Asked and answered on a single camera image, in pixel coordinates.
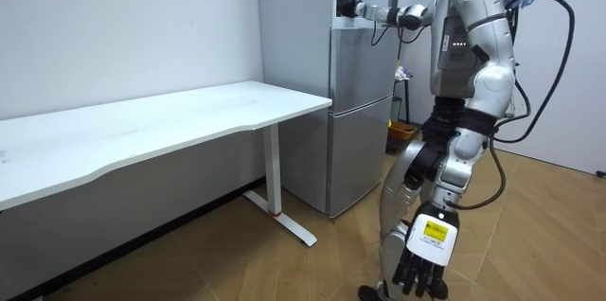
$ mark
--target refrigerator door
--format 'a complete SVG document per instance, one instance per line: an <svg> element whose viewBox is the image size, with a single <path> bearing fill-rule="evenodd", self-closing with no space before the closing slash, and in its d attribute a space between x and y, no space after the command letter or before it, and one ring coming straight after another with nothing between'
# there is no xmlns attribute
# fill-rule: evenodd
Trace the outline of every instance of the refrigerator door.
<svg viewBox="0 0 606 301"><path fill-rule="evenodd" d="M329 214L336 217L382 178L391 96L330 117Z"/></svg>
<svg viewBox="0 0 606 301"><path fill-rule="evenodd" d="M372 28L333 28L330 51L331 110L339 115L393 94L398 36L387 30L370 45ZM377 28L375 41L383 33Z"/></svg>

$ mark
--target metal frame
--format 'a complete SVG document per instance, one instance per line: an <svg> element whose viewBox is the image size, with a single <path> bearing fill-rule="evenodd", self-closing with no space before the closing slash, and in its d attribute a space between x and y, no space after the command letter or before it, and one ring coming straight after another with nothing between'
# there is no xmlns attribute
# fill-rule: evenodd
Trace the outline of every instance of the metal frame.
<svg viewBox="0 0 606 301"><path fill-rule="evenodd" d="M265 147L265 174L267 176L267 199L265 201L254 191L247 191L244 197L255 203L258 207L267 212L280 224L284 225L301 242L311 247L318 239L307 231L304 227L293 221L290 217L282 213L282 198L280 184L280 149L279 138L277 134L277 124L267 126L263 129L263 142Z"/></svg>

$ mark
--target laminate floor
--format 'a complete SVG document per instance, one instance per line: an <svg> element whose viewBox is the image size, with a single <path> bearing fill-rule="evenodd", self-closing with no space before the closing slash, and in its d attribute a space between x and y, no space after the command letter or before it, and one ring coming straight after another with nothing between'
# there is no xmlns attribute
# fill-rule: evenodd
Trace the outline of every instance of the laminate floor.
<svg viewBox="0 0 606 301"><path fill-rule="evenodd" d="M499 155L507 191L461 212L450 299L606 300L606 180ZM394 159L385 156L385 173ZM474 172L464 204L498 187L488 154ZM238 198L45 300L356 301L360 285L379 280L380 193L330 220L284 191L284 211L318 237L312 248Z"/></svg>

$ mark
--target white desk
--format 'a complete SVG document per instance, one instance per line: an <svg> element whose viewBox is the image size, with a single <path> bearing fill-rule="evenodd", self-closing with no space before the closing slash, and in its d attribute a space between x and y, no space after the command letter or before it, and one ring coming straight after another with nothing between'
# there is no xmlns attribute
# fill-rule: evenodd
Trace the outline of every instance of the white desk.
<svg viewBox="0 0 606 301"><path fill-rule="evenodd" d="M277 123L330 105L328 98L247 81L0 121L0 210L263 128L269 203L252 191L245 196L311 246L317 239L281 213Z"/></svg>

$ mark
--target humanoid robot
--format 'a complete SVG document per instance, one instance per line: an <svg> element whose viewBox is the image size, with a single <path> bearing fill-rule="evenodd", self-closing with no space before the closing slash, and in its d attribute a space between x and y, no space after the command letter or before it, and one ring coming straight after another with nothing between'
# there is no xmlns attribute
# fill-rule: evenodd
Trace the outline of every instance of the humanoid robot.
<svg viewBox="0 0 606 301"><path fill-rule="evenodd" d="M342 0L342 14L416 30L431 26L434 110L422 141L410 142L383 184L381 273L363 286L362 301L401 301L405 295L448 298L442 280L459 228L458 203L515 83L512 38L504 0L436 0L427 7L379 8ZM401 219L420 195L412 223Z"/></svg>

